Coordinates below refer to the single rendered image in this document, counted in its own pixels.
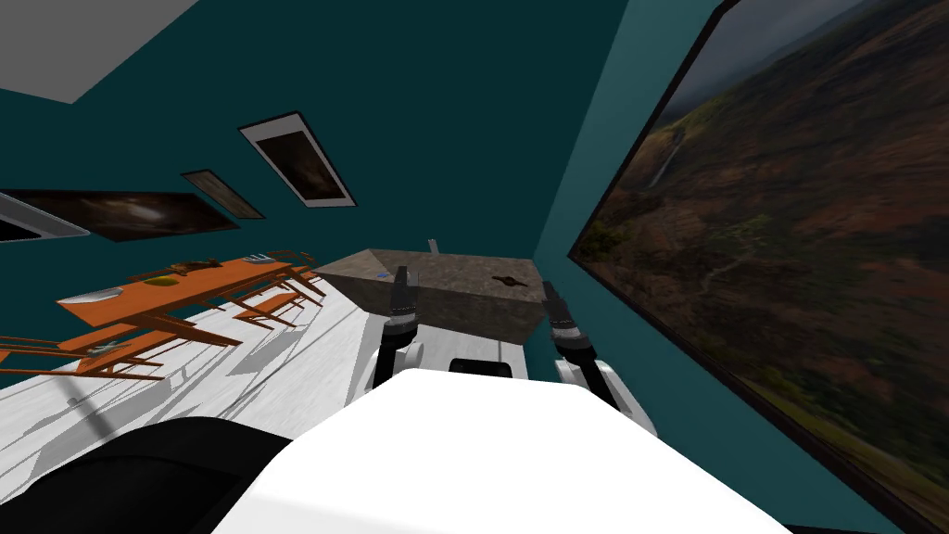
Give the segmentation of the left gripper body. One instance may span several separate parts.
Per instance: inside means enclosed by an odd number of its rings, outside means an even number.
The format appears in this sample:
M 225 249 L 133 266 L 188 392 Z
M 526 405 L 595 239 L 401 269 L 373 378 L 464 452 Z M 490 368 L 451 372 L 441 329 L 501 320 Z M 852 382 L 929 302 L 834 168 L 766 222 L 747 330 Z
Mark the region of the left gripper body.
M 384 332 L 409 332 L 417 329 L 418 299 L 415 296 L 395 296 L 390 299 L 390 314 L 384 323 Z

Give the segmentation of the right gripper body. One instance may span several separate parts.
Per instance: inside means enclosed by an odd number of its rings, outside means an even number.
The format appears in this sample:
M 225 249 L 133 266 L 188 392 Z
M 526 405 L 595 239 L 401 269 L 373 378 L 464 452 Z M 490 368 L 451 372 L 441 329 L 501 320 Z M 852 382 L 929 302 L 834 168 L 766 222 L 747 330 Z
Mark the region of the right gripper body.
M 591 342 L 586 333 L 579 329 L 568 310 L 555 310 L 549 313 L 551 339 L 561 349 L 588 349 Z

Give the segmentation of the brown stone table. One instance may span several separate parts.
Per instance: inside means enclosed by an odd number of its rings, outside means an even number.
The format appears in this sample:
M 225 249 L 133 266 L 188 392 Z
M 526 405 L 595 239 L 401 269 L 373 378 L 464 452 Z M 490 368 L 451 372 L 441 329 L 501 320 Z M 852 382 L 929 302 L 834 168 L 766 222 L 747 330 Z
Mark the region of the brown stone table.
M 542 280 L 528 259 L 370 248 L 316 271 L 363 311 L 387 316 L 401 265 L 420 275 L 417 313 L 424 325 L 523 345 L 546 319 Z M 379 273 L 389 277 L 378 279 Z M 491 275 L 509 275 L 529 286 L 509 287 Z

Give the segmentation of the orange wooden chair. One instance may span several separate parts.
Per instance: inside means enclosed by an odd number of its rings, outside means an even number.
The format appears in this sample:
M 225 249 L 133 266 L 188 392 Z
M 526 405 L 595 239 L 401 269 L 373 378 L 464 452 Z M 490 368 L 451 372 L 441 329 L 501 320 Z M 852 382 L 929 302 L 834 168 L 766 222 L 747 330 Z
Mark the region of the orange wooden chair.
M 273 294 L 258 303 L 248 303 L 251 298 L 262 296 L 274 288 L 280 288 L 284 292 Z M 241 309 L 241 311 L 234 316 L 235 320 L 269 330 L 272 330 L 272 327 L 265 324 L 263 322 L 264 320 L 271 320 L 288 327 L 295 327 L 294 324 L 280 317 L 281 311 L 286 307 L 298 307 L 302 309 L 302 303 L 304 301 L 322 307 L 320 301 L 312 298 L 304 290 L 285 281 L 270 282 L 260 287 L 256 287 L 254 284 L 246 284 L 240 286 L 235 291 L 227 293 L 223 298 Z
M 158 375 L 136 375 L 135 366 L 160 367 L 143 353 L 167 345 L 177 337 L 142 327 L 114 324 L 62 342 L 0 336 L 0 375 L 61 375 L 110 379 L 160 380 Z M 50 356 L 76 360 L 73 371 L 4 368 L 10 355 Z

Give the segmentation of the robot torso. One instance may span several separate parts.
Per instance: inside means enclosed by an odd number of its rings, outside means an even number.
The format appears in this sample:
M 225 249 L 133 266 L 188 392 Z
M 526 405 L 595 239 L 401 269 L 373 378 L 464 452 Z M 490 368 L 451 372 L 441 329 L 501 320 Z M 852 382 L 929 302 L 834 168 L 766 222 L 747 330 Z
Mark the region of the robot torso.
M 577 385 L 411 369 L 238 421 L 290 442 L 212 534 L 790 534 Z

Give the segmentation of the white framed dark picture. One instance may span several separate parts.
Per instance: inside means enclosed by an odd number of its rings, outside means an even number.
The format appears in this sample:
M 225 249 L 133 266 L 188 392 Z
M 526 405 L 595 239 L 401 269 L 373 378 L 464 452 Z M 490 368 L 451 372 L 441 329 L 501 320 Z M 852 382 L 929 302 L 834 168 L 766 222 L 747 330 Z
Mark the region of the white framed dark picture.
M 306 207 L 357 205 L 302 113 L 255 121 L 238 132 Z

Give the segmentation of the small brown picture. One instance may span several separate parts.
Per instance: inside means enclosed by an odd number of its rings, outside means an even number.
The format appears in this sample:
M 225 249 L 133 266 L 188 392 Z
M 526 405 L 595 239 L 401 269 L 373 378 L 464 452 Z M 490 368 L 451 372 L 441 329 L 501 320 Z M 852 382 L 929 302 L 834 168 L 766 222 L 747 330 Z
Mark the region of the small brown picture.
M 254 208 L 210 169 L 185 172 L 182 177 L 202 193 L 219 203 L 237 219 L 263 220 L 265 216 Z

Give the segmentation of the orange wooden dining table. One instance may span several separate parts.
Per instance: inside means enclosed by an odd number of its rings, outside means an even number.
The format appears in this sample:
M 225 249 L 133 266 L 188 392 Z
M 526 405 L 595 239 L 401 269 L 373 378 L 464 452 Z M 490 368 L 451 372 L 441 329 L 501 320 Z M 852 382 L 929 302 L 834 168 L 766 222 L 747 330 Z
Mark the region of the orange wooden dining table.
M 288 276 L 302 285 L 305 288 L 305 297 L 311 292 L 324 295 L 289 263 L 275 261 L 253 264 L 243 260 L 231 260 L 220 267 L 194 271 L 186 276 L 175 274 L 173 277 L 177 284 L 174 286 L 151 286 L 140 281 L 120 286 L 120 293 L 110 299 L 94 302 L 71 302 L 62 299 L 57 304 L 92 328 L 130 324 L 204 344 L 238 346 L 241 344 L 239 340 L 201 330 L 170 316 L 169 313 L 276 275 Z

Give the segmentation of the large landscape picture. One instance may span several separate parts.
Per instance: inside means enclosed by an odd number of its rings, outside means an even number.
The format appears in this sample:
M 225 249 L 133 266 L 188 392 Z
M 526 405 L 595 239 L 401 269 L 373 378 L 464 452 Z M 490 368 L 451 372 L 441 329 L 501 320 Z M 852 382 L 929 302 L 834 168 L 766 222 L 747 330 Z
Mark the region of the large landscape picture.
M 569 257 L 949 534 L 949 0 L 719 0 Z

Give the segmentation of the wide dark picture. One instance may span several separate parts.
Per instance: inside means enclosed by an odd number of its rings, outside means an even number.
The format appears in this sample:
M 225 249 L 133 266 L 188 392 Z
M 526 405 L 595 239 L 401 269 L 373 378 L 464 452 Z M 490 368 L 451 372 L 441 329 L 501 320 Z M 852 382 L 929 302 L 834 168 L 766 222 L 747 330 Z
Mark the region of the wide dark picture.
M 192 193 L 0 189 L 0 194 L 113 242 L 238 227 Z

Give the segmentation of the grey framed black picture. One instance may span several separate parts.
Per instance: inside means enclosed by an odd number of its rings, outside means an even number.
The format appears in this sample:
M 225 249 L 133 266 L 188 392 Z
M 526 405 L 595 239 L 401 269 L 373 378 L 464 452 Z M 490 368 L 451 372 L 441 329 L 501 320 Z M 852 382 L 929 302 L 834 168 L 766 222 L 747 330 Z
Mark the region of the grey framed black picture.
M 90 232 L 0 193 L 0 243 L 87 236 Z

